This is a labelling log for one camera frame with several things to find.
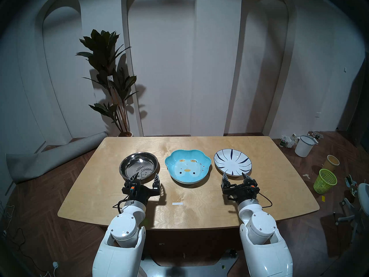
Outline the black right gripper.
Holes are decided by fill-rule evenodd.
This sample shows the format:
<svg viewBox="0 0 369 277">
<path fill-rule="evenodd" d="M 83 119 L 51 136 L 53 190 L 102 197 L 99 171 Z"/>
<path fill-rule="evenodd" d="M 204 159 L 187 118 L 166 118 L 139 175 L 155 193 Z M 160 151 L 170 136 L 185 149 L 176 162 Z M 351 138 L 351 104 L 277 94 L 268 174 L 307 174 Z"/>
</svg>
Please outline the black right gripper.
<svg viewBox="0 0 369 277">
<path fill-rule="evenodd" d="M 221 189 L 228 200 L 235 201 L 236 203 L 241 203 L 249 199 L 256 200 L 256 196 L 260 192 L 256 180 L 245 173 L 242 173 L 242 176 L 244 178 L 243 185 L 231 185 L 227 174 L 223 173 Z"/>
</svg>

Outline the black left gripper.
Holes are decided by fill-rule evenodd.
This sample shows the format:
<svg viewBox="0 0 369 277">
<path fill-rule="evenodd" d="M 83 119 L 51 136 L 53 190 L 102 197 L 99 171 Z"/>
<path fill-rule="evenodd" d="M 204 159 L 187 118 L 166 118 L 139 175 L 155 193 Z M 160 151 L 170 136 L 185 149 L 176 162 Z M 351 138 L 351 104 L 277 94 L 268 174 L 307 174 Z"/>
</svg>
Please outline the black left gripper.
<svg viewBox="0 0 369 277">
<path fill-rule="evenodd" d="M 141 185 L 138 180 L 138 173 L 131 176 L 130 181 L 126 180 L 123 187 L 123 194 L 127 195 L 127 201 L 138 201 L 147 204 L 150 197 L 159 196 L 161 185 L 158 173 L 155 173 L 152 189 Z"/>
</svg>

